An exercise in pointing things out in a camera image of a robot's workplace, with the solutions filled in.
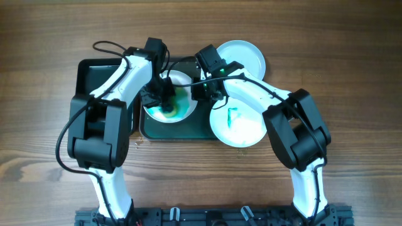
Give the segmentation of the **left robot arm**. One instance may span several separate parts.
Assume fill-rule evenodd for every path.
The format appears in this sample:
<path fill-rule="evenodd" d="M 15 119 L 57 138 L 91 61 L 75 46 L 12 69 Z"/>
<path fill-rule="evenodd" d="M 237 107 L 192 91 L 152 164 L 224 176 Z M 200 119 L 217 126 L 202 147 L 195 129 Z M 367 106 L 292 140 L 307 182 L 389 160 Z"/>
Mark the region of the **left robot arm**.
<path fill-rule="evenodd" d="M 161 107 L 171 113 L 175 95 L 170 78 L 162 78 L 170 53 L 161 39 L 148 38 L 144 48 L 129 47 L 121 64 L 89 94 L 76 94 L 70 119 L 60 133 L 68 136 L 68 155 L 78 174 L 89 175 L 99 200 L 93 221 L 101 225 L 136 225 L 133 200 L 126 189 L 122 165 L 129 149 L 133 104 Z"/>

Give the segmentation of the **green yellow sponge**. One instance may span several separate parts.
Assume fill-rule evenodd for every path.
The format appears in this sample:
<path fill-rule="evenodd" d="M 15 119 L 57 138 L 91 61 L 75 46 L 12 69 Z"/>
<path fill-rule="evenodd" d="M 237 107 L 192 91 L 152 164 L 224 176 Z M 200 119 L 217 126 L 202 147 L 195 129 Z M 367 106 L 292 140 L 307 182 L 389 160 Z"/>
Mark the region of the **green yellow sponge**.
<path fill-rule="evenodd" d="M 173 117 L 177 114 L 178 112 L 178 107 L 176 103 L 166 103 L 161 106 L 161 113 L 164 117 L 169 118 Z"/>

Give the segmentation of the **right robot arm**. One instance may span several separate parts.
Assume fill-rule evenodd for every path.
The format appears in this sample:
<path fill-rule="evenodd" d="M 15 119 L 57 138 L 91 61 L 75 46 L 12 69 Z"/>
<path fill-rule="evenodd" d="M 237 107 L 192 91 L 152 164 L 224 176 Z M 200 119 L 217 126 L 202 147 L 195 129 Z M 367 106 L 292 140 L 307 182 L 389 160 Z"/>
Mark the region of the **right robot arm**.
<path fill-rule="evenodd" d="M 322 170 L 331 136 L 312 96 L 304 89 L 290 92 L 269 85 L 241 63 L 226 62 L 213 45 L 197 52 L 195 60 L 203 73 L 192 84 L 195 98 L 232 97 L 262 116 L 276 157 L 290 169 L 293 206 L 315 225 L 327 205 Z"/>

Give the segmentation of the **light blue plate top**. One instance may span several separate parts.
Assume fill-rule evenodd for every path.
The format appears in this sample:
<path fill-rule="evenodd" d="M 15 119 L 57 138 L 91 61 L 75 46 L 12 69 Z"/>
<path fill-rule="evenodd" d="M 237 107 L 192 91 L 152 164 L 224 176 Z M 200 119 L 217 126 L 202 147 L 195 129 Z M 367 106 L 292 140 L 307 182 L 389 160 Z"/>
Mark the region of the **light blue plate top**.
<path fill-rule="evenodd" d="M 264 56 L 252 43 L 243 40 L 228 41 L 220 45 L 217 52 L 226 63 L 238 62 L 257 79 L 264 78 L 266 72 Z"/>

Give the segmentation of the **white plate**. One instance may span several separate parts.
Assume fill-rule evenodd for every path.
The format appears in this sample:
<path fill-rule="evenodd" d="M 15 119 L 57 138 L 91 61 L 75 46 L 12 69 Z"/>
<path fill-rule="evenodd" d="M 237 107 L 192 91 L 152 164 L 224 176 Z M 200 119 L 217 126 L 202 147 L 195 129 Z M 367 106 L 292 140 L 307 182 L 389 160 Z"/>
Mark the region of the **white plate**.
<path fill-rule="evenodd" d="M 235 148 L 253 146 L 267 133 L 262 115 L 232 97 L 213 105 L 210 127 L 220 141 Z"/>
<path fill-rule="evenodd" d="M 170 78 L 174 85 L 185 85 L 192 83 L 192 79 L 183 72 L 177 70 L 170 71 Z M 163 112 L 161 106 L 146 108 L 143 107 L 147 115 L 162 123 L 180 122 L 186 119 L 196 108 L 197 101 L 192 100 L 190 87 L 175 87 L 176 96 L 171 98 L 173 110 Z"/>

